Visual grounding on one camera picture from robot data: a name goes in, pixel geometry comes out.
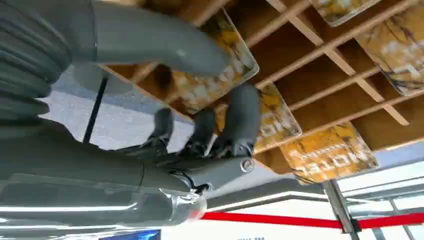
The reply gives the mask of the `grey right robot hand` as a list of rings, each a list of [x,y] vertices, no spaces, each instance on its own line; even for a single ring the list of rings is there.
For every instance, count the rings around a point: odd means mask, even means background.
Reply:
[[[192,24],[104,0],[0,3],[0,229],[149,228],[201,218],[204,193],[247,174],[260,126],[260,95],[249,83],[229,92],[223,132],[210,154],[213,110],[196,116],[179,153],[165,147],[170,109],[140,145],[104,150],[45,119],[43,101],[74,64],[158,61],[205,77],[230,63]]]

